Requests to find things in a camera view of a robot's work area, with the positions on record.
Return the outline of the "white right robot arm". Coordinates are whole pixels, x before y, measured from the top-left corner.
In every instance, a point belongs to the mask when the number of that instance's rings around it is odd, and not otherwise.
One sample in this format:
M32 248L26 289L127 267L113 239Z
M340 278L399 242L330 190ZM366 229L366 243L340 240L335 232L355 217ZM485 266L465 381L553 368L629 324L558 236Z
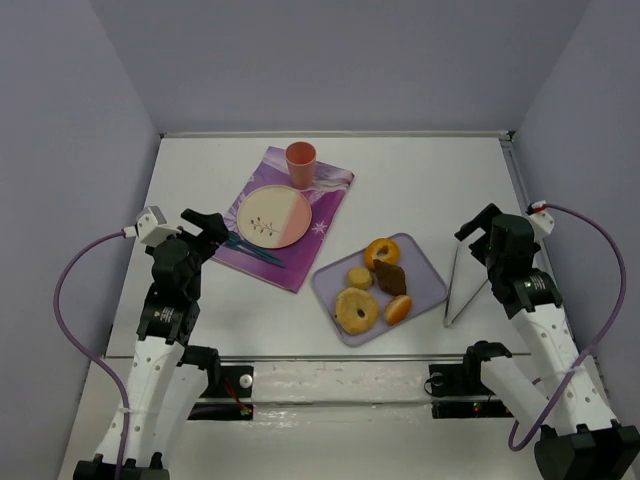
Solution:
M552 207L534 202L519 216L490 204L456 232L463 241L482 230L470 253L486 268L492 294L528 347L538 377L527 379L498 342L468 347L463 369L469 384L502 401L515 426L527 427L521 440L508 438L508 447L518 452L531 445L542 478L620 479L639 453L639 431L618 420L583 363L612 327L626 290L619 290L592 343L577 349L554 280L533 265L541 239L554 228Z

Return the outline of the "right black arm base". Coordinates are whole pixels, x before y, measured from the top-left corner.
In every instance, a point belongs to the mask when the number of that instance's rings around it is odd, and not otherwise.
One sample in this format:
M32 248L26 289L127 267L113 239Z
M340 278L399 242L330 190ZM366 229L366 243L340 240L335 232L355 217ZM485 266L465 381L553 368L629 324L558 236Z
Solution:
M461 364L431 364L423 389L432 400L431 413L436 420L512 417L493 392L467 381Z

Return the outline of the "metal tongs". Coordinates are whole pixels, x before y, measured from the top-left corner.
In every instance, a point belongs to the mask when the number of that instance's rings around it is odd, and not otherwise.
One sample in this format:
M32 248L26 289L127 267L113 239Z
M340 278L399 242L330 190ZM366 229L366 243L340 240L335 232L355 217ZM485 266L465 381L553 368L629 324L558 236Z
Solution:
M448 279L443 326L449 328L487 282L484 265L470 249L472 240L456 243Z

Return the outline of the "brown chocolate croissant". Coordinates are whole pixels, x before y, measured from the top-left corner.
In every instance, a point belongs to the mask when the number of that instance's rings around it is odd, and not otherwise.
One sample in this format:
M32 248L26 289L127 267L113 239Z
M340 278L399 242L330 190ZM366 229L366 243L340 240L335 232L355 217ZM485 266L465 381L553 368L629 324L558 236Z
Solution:
M374 273L379 288L392 296L406 295L406 276L404 270L381 260L374 261Z

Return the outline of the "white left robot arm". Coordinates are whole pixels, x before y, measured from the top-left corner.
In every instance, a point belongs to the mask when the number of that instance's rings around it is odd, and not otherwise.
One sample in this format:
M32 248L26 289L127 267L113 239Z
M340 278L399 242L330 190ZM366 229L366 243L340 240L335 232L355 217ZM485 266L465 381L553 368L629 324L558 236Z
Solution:
M199 233L170 226L155 206L121 232L152 257L152 283L128 378L116 383L120 404L93 459L77 463L76 479L168 478L170 453L192 408L220 379L217 350L191 344L190 336L200 312L202 266L229 231L219 213L186 209L181 217Z

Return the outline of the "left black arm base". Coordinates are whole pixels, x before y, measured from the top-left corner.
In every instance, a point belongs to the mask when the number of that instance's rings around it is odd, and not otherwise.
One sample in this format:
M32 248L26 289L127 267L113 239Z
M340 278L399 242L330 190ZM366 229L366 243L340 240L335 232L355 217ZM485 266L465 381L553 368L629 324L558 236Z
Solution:
M210 384L188 417L190 421L251 421L254 366L223 365L219 382Z

